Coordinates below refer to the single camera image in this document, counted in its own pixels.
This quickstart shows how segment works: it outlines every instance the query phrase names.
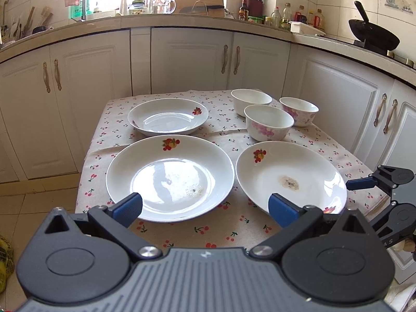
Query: plastic bag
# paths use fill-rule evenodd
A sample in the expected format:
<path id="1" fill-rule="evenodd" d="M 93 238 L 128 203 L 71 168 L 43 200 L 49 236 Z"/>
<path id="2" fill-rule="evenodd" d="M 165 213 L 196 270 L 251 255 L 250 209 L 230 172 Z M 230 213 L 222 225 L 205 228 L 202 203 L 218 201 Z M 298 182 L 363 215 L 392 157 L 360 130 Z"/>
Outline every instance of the plastic bag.
<path id="1" fill-rule="evenodd" d="M 14 269 L 12 246 L 0 235 L 0 293 L 6 289 L 6 280 Z"/>

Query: cabinet handle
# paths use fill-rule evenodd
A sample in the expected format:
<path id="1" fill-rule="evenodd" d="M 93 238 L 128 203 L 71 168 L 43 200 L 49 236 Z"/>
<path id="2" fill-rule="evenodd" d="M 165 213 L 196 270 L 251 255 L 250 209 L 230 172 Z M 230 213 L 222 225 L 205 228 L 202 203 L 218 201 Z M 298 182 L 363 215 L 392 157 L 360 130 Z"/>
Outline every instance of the cabinet handle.
<path id="1" fill-rule="evenodd" d="M 383 129 L 384 134 L 387 134 L 388 133 L 388 125 L 390 124 L 390 120 L 392 119 L 393 112 L 394 112 L 394 109 L 396 109 L 396 107 L 397 107 L 397 100 L 394 100 L 393 101 L 393 107 L 390 110 L 390 112 L 388 113 L 388 117 L 387 117 L 387 121 L 386 121 L 386 126 Z"/>
<path id="2" fill-rule="evenodd" d="M 227 63 L 228 63 L 228 45 L 225 45 L 224 46 L 224 64 L 221 70 L 223 74 L 225 73 L 225 67 L 227 66 Z"/>
<path id="3" fill-rule="evenodd" d="M 59 73 L 58 59 L 55 59 L 55 80 L 56 80 L 56 83 L 58 84 L 58 90 L 62 90 L 61 74 Z"/>
<path id="4" fill-rule="evenodd" d="M 239 65 L 240 65 L 240 46 L 237 47 L 237 63 L 236 63 L 236 67 L 234 68 L 235 75 L 237 74 Z"/>
<path id="5" fill-rule="evenodd" d="M 46 91 L 50 93 L 51 92 L 51 88 L 49 88 L 49 76 L 48 76 L 46 62 L 43 62 L 43 81 L 45 82 Z"/>
<path id="6" fill-rule="evenodd" d="M 383 104 L 387 99 L 387 94 L 384 93 L 383 96 L 381 97 L 381 103 L 379 105 L 379 107 L 377 108 L 377 114 L 376 114 L 376 119 L 374 120 L 374 126 L 377 127 L 379 124 L 379 116 L 381 113 L 381 110 L 383 109 Z"/>

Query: white plate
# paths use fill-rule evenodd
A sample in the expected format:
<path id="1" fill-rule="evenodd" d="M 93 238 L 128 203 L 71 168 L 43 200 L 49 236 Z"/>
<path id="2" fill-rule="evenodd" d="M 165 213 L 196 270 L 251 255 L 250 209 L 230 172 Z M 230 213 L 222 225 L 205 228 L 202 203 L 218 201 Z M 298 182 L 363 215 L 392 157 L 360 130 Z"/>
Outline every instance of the white plate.
<path id="1" fill-rule="evenodd" d="M 340 213 L 347 201 L 344 180 L 324 157 L 298 144 L 268 141 L 250 146 L 238 157 L 237 180 L 246 195 L 269 213 L 272 193 L 303 207 Z"/>
<path id="2" fill-rule="evenodd" d="M 179 222 L 220 204 L 234 184 L 234 167 L 228 155 L 207 140 L 164 135 L 122 150 L 108 168 L 106 184 L 116 203 L 139 193 L 141 219 Z"/>
<path id="3" fill-rule="evenodd" d="M 188 135 L 208 119 L 202 104 L 186 99 L 158 99 L 134 107 L 129 123 L 146 136 L 170 133 Z"/>

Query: bowl with pink floral pattern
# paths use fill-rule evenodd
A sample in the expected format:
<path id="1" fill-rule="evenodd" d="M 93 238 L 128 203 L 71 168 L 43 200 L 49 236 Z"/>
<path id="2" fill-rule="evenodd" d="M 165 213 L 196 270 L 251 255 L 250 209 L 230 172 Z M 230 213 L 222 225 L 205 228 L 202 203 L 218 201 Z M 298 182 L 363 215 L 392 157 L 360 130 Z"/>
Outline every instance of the bowl with pink floral pattern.
<path id="1" fill-rule="evenodd" d="M 258 140 L 282 140 L 294 124 L 287 112 L 272 106 L 254 104 L 244 109 L 248 134 Z"/>
<path id="2" fill-rule="evenodd" d="M 294 97 L 282 97 L 280 100 L 282 109 L 295 120 L 295 127 L 306 127 L 312 124 L 319 108 L 308 101 L 295 99 Z"/>

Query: tablecloth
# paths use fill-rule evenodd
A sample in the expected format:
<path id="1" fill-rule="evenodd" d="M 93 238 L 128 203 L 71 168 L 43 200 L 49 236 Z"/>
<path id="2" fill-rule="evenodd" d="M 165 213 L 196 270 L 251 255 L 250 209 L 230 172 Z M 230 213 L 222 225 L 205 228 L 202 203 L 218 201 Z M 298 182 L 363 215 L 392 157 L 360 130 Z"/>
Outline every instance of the tablecloth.
<path id="1" fill-rule="evenodd" d="M 245 129 L 245 119 L 234 111 L 230 90 L 188 91 L 164 95 L 143 95 L 109 101 L 99 120 L 90 149 L 82 169 L 76 213 L 86 212 L 95 205 L 113 204 L 105 184 L 110 162 L 126 146 L 145 138 L 127 121 L 128 112 L 143 102 L 165 97 L 190 99 L 209 110 L 205 124 L 192 135 L 220 146 L 231 158 L 234 166 L 238 156 L 257 141 Z M 272 106 L 278 106 L 273 100 Z M 330 161 L 343 179 L 366 177 L 369 170 L 317 126 L 291 128 L 284 139 L 305 146 Z M 349 191 L 347 206 L 359 208 L 364 214 L 375 207 L 385 196 L 378 188 Z M 235 180 L 228 197 L 212 211 L 197 218 L 179 223 L 152 223 L 137 219 L 130 230 L 145 238 L 164 252 L 167 248 L 193 247 L 244 247 L 249 250 L 280 227 L 245 195 Z"/>

